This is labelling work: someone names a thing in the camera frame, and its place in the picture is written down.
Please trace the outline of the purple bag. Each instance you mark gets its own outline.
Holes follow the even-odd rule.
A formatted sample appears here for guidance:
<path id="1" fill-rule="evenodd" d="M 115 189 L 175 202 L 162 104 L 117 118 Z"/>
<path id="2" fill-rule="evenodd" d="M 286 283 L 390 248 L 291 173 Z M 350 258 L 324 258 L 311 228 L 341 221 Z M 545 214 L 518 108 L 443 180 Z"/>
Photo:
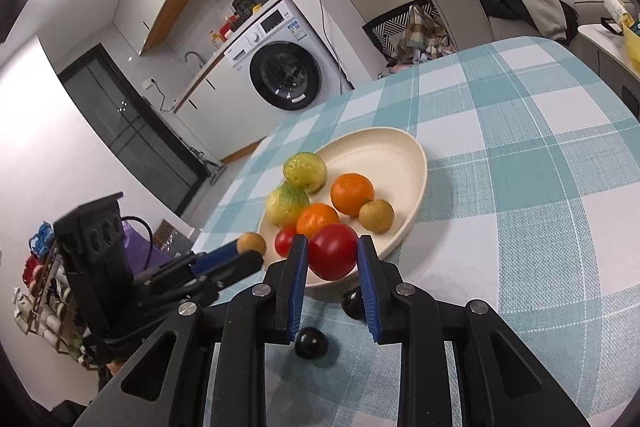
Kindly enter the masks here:
<path id="1" fill-rule="evenodd" d="M 122 229 L 125 234 L 126 259 L 132 274 L 138 275 L 171 260 L 166 251 L 161 251 L 155 246 L 153 232 L 143 219 L 134 216 L 122 217 Z"/>

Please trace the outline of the kitchen faucet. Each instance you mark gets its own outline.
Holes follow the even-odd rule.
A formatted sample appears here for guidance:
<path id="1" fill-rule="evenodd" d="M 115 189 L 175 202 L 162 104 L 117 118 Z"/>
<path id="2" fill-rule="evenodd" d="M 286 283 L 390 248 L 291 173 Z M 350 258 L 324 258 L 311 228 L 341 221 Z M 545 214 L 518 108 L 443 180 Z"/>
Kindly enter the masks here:
<path id="1" fill-rule="evenodd" d="M 204 65 L 205 65 L 205 62 L 206 62 L 204 60 L 204 57 L 202 57 L 201 54 L 199 54 L 196 51 L 188 51 L 188 52 L 186 52 L 186 54 L 184 54 L 184 61 L 187 63 L 191 56 L 195 57 L 198 60 L 198 67 L 200 69 L 202 69 L 204 67 Z"/>

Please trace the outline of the small red tomato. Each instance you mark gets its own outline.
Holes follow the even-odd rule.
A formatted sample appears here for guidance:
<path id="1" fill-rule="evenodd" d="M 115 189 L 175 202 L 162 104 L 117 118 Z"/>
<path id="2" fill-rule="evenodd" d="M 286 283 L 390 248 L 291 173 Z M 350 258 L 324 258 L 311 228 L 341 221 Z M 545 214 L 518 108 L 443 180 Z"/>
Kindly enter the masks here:
<path id="1" fill-rule="evenodd" d="M 274 238 L 273 248 L 282 257 L 288 257 L 291 246 L 296 236 L 296 228 L 288 227 L 281 229 Z"/>

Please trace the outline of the dark plum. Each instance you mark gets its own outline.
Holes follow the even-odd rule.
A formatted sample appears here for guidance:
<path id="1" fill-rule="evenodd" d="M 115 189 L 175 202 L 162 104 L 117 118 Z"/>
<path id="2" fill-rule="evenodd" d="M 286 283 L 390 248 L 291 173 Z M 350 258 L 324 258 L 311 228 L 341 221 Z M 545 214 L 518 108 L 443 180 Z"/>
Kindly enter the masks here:
<path id="1" fill-rule="evenodd" d="M 329 339 L 320 329 L 307 326 L 299 329 L 294 343 L 295 354 L 303 360 L 318 360 L 329 350 Z"/>
<path id="2" fill-rule="evenodd" d="M 366 319 L 366 311 L 364 311 L 364 303 L 360 286 L 356 286 L 341 297 L 341 306 L 345 314 L 356 321 L 364 321 Z"/>

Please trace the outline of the large orange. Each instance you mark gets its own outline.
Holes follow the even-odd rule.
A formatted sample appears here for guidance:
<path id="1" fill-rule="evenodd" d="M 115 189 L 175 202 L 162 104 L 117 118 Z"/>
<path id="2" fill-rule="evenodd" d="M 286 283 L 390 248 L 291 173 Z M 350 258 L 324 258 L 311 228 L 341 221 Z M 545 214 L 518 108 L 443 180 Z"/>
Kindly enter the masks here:
<path id="1" fill-rule="evenodd" d="M 374 186 L 359 173 L 344 173 L 333 182 L 330 197 L 337 211 L 357 217 L 360 208 L 374 199 Z"/>

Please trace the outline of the small brown pear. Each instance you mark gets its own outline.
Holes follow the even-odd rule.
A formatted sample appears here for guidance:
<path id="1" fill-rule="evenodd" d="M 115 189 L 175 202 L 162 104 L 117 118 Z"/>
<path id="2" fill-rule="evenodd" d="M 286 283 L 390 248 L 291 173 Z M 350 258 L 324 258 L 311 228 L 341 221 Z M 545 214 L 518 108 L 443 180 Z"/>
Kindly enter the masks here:
<path id="1" fill-rule="evenodd" d="M 267 244 L 265 239 L 258 233 L 246 232 L 236 240 L 236 251 L 245 254 L 249 251 L 257 251 L 262 256 L 266 253 Z"/>
<path id="2" fill-rule="evenodd" d="M 384 199 L 375 199 L 366 202 L 358 212 L 360 225 L 375 234 L 386 233 L 393 225 L 395 210 Z"/>

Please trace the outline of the large red tomato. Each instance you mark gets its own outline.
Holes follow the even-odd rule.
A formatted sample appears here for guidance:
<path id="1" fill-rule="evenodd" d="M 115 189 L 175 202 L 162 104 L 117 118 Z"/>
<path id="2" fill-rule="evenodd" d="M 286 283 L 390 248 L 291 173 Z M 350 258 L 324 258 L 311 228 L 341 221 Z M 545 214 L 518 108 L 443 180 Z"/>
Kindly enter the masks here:
<path id="1" fill-rule="evenodd" d="M 308 245 L 308 265 L 325 281 L 338 281 L 357 263 L 358 235 L 348 225 L 335 223 L 319 231 Z"/>

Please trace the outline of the teal checkered tablecloth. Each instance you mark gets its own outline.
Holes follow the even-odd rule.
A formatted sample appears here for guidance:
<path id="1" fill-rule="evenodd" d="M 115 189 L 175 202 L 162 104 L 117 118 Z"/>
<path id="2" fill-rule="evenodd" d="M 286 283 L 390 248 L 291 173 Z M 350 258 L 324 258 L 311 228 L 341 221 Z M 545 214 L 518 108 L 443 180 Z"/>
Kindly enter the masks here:
<path id="1" fill-rule="evenodd" d="M 639 388 L 639 124 L 559 44 L 513 38 L 375 81 L 285 121 L 204 225 L 211 251 L 257 228 L 283 163 L 372 127 L 411 133 L 428 178 L 390 256 L 434 298 L 478 298 L 595 426 Z"/>

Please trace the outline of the white side table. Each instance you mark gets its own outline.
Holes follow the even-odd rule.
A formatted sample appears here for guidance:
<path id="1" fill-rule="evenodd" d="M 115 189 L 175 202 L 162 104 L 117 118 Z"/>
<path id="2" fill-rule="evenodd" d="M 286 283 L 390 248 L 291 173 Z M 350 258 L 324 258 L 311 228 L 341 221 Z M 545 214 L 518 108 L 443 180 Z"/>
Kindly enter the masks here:
<path id="1" fill-rule="evenodd" d="M 625 55 L 623 37 L 602 24 L 579 26 L 575 54 L 639 118 L 639 72 Z"/>

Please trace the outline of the cream round plate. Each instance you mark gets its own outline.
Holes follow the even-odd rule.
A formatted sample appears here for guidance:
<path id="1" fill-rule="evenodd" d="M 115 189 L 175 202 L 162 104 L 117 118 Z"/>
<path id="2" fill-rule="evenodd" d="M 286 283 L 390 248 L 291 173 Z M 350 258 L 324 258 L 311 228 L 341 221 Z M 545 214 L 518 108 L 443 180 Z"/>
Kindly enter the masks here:
<path id="1" fill-rule="evenodd" d="M 368 178 L 378 198 L 395 211 L 394 223 L 383 234 L 372 235 L 378 257 L 384 259 L 401 243 L 416 222 L 427 184 L 427 158 L 421 144 L 404 130 L 374 127 L 345 134 L 317 150 L 326 163 L 324 187 L 309 195 L 311 202 L 331 202 L 330 188 L 342 174 Z"/>

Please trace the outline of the plaid cloth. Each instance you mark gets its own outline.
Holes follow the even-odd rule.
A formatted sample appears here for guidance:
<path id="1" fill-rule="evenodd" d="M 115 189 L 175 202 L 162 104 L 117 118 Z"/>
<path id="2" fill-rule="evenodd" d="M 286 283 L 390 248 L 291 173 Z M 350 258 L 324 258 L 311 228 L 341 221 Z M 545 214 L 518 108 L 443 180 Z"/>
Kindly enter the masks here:
<path id="1" fill-rule="evenodd" d="M 456 52 L 457 48 L 446 29 L 423 6 L 411 5 L 407 25 L 396 46 L 393 65 L 421 64 Z"/>

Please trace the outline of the white washing machine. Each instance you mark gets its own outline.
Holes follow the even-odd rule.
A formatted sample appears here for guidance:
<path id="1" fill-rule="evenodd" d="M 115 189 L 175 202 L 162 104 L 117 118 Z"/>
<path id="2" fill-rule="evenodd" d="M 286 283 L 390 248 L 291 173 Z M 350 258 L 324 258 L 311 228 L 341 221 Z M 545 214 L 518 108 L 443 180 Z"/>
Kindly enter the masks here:
<path id="1" fill-rule="evenodd" d="M 352 91 L 337 59 L 292 0 L 279 0 L 224 58 L 274 110 L 299 112 Z"/>

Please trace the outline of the yellow-green guava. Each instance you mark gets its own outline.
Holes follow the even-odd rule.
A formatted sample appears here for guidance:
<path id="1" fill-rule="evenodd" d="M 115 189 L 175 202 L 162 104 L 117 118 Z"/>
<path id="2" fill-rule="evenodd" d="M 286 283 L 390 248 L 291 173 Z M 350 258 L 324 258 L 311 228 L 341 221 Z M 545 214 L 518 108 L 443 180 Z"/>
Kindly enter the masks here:
<path id="1" fill-rule="evenodd" d="M 300 152 L 285 161 L 283 176 L 292 186 L 307 193 L 316 193 L 326 184 L 328 168 L 319 155 Z"/>
<path id="2" fill-rule="evenodd" d="M 310 199 L 305 191 L 283 182 L 268 195 L 265 215 L 275 227 L 294 227 L 300 213 L 309 205 Z"/>

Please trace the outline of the dark glass door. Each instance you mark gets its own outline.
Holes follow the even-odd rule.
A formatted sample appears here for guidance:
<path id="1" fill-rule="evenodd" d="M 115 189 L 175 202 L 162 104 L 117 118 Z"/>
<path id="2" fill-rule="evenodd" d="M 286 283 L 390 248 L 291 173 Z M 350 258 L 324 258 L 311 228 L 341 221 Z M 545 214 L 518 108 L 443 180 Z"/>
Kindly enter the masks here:
<path id="1" fill-rule="evenodd" d="M 102 44 L 58 74 L 82 116 L 120 163 L 180 216 L 208 170 L 128 81 Z"/>

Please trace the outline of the yellow bag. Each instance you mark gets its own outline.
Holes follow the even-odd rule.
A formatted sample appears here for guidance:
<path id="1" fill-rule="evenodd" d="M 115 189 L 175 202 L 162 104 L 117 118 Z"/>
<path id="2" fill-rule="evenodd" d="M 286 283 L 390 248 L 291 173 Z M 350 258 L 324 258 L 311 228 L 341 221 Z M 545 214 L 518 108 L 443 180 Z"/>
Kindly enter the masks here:
<path id="1" fill-rule="evenodd" d="M 629 63 L 636 72 L 640 72 L 640 36 L 634 31 L 634 26 L 629 28 L 623 25 L 622 28 L 624 48 Z"/>

